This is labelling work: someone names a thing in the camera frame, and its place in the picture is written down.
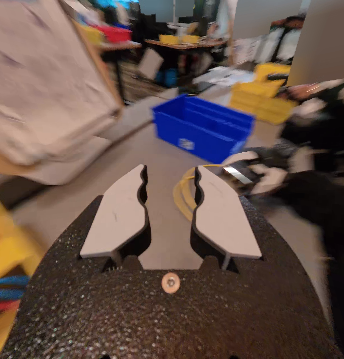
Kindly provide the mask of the person's black printed hoodie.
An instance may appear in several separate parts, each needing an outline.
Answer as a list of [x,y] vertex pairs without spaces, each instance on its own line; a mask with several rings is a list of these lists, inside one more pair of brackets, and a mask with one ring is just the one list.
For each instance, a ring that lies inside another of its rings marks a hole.
[[286,92],[300,105],[320,100],[322,108],[317,119],[308,125],[287,120],[281,137],[295,145],[306,144],[313,150],[325,150],[315,154],[315,168],[344,177],[344,79],[291,86]]

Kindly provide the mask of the white papers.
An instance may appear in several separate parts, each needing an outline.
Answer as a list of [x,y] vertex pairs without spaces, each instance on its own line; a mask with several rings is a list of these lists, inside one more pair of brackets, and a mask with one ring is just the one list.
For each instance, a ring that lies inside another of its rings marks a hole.
[[236,83],[250,83],[255,79],[255,74],[251,71],[236,69],[233,67],[218,66],[208,70],[192,80],[193,84],[206,82],[222,87],[231,87]]

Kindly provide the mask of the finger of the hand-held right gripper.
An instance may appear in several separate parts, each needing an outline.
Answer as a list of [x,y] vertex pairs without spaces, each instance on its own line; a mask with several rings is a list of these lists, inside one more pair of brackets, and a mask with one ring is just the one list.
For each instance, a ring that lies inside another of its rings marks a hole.
[[221,168],[246,168],[253,161],[259,161],[259,155],[255,151],[239,152],[223,160]]
[[261,176],[259,182],[250,191],[251,195],[262,195],[278,189],[288,175],[284,169],[265,165],[251,165],[250,169]]

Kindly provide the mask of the yellow plastic bin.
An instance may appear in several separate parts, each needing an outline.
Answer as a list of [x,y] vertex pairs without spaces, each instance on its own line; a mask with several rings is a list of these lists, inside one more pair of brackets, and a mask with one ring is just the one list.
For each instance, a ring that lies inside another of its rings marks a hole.
[[266,82],[236,83],[229,107],[271,125],[280,125],[290,117],[297,103],[276,97],[278,89],[278,85]]
[[0,352],[44,252],[0,202]]
[[254,80],[257,82],[282,81],[285,82],[291,70],[291,65],[274,62],[258,64],[254,70]]

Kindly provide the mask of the person's right forearm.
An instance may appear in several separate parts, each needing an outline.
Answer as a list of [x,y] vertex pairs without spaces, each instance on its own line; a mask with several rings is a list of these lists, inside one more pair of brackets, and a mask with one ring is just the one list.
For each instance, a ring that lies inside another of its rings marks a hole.
[[275,196],[320,228],[330,274],[344,282],[344,186],[308,170],[288,174]]

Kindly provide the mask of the grey desk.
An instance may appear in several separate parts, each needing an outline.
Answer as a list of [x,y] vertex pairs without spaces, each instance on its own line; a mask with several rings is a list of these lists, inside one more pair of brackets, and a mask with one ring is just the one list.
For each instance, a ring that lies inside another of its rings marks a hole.
[[[202,260],[190,246],[190,222],[174,203],[173,188],[190,168],[206,164],[155,136],[152,123],[112,146],[72,182],[51,187],[12,211],[14,222],[27,227],[45,249],[98,195],[138,164],[148,168],[147,208],[152,243],[139,260],[146,269],[197,269]],[[328,289],[318,228],[271,197],[252,204],[291,246],[328,316]]]

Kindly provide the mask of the beige cloth cover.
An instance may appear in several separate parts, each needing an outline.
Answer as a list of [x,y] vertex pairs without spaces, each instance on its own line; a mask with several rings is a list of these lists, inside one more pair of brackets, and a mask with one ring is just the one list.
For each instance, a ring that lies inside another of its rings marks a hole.
[[111,141],[122,104],[58,1],[0,1],[0,174],[64,185]]

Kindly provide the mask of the wooden table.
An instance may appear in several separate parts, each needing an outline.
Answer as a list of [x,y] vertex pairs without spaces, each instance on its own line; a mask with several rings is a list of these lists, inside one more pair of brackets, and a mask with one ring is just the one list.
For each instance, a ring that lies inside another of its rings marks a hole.
[[145,43],[148,43],[153,46],[167,47],[167,48],[182,51],[182,50],[192,50],[192,49],[200,49],[200,48],[211,48],[211,47],[215,47],[215,46],[223,46],[224,44],[227,44],[228,41],[227,40],[222,40],[222,41],[208,40],[208,41],[202,41],[202,42],[195,43],[195,44],[187,43],[187,44],[177,44],[176,45],[176,44],[166,44],[166,43],[162,43],[157,40],[147,39],[147,40],[145,40]]

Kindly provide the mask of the blue plastic bin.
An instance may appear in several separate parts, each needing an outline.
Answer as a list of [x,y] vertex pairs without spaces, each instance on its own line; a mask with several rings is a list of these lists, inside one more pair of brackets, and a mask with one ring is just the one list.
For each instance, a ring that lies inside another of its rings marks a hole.
[[188,95],[152,112],[158,138],[214,164],[239,152],[255,125],[250,114]]

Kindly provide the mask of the grey box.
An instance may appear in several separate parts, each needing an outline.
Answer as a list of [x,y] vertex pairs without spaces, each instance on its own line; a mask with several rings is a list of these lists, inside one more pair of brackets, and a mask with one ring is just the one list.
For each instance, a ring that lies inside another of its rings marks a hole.
[[163,64],[163,57],[152,48],[147,48],[138,65],[138,75],[148,80],[155,80]]

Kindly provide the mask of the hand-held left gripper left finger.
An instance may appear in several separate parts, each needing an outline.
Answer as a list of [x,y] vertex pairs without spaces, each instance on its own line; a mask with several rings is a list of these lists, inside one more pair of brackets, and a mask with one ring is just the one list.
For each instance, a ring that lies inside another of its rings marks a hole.
[[80,250],[81,258],[139,257],[151,244],[147,166],[140,164],[103,195]]

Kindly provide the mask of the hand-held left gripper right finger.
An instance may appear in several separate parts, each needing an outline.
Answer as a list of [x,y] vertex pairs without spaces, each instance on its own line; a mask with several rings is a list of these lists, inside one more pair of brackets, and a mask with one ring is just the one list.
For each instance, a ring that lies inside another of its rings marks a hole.
[[202,259],[213,256],[219,268],[236,268],[234,258],[262,259],[238,193],[203,166],[195,168],[195,203],[190,245]]

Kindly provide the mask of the red plastic bin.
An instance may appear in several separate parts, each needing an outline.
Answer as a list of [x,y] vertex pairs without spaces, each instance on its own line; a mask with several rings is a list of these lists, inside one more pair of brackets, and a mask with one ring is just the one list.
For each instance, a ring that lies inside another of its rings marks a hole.
[[102,25],[98,26],[97,28],[104,34],[107,41],[111,43],[131,41],[132,31],[130,31],[129,29],[110,25]]

